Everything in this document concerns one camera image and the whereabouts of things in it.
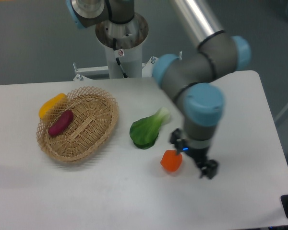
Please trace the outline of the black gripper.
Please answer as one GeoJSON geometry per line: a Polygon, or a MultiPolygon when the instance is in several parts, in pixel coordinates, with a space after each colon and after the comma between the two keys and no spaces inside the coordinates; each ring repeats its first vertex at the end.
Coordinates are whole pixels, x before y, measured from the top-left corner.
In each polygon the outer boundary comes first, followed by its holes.
{"type": "Polygon", "coordinates": [[[192,141],[187,143],[183,137],[183,132],[176,128],[170,135],[169,142],[175,148],[175,155],[178,156],[184,152],[195,162],[200,169],[200,178],[207,177],[209,180],[213,179],[218,170],[218,162],[215,160],[207,160],[207,153],[210,144],[206,141],[192,141]]]}

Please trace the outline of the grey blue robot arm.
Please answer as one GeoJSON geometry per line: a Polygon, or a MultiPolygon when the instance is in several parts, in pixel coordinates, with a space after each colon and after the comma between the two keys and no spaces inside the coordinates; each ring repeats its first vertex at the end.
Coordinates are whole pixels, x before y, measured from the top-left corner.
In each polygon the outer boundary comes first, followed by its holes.
{"type": "MultiPolygon", "coordinates": [[[[142,44],[148,24],[134,10],[132,0],[68,0],[68,10],[80,28],[95,26],[103,45],[108,74],[112,79],[139,78],[142,73],[142,44]]],[[[189,38],[195,55],[166,54],[151,59],[152,77],[184,116],[182,129],[171,133],[170,143],[184,152],[212,179],[218,162],[207,153],[223,113],[224,97],[212,82],[248,65],[251,49],[240,36],[229,36],[205,0],[171,2],[189,38]]]]}

